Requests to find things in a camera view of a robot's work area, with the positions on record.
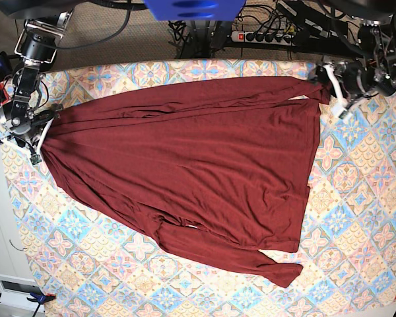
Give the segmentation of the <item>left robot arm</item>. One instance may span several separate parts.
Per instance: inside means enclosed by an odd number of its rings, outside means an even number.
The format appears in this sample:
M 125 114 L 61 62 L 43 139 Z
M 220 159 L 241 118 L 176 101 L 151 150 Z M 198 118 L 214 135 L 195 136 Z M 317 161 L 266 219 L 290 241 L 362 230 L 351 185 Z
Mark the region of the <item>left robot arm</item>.
M 330 76 L 338 99 L 371 98 L 373 92 L 396 92 L 396 1 L 318 1 L 337 38 L 360 59 L 336 65 Z M 339 28 L 345 16 L 360 20 L 357 41 L 351 44 Z

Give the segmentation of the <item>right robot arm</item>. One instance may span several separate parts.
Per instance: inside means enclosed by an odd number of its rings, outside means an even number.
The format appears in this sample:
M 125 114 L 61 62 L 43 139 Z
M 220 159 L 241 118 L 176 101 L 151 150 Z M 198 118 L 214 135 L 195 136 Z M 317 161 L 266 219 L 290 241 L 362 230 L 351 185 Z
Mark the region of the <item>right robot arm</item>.
M 73 9 L 80 1 L 0 1 L 0 11 L 9 18 L 23 20 L 15 54 L 21 58 L 14 71 L 11 99 L 0 106 L 1 124 L 21 148 L 36 151 L 45 125 L 61 106 L 39 111 L 42 102 L 42 75 L 57 53 Z

